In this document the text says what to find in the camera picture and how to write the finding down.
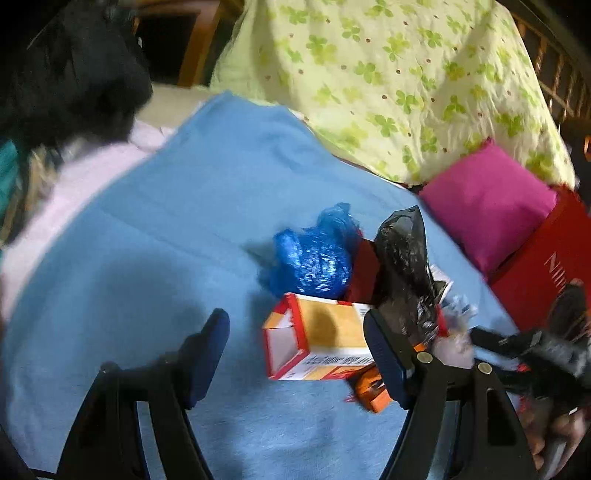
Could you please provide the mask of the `person's right hand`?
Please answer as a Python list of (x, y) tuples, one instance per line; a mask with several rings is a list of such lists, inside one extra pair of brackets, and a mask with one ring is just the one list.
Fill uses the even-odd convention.
[(547, 443), (564, 443), (562, 455), (553, 461), (553, 474), (557, 475), (572, 457), (584, 439), (590, 420), (585, 407), (551, 419), (545, 414), (548, 399), (522, 398), (518, 409), (520, 423), (526, 435), (528, 445), (537, 470), (544, 468), (548, 459)]

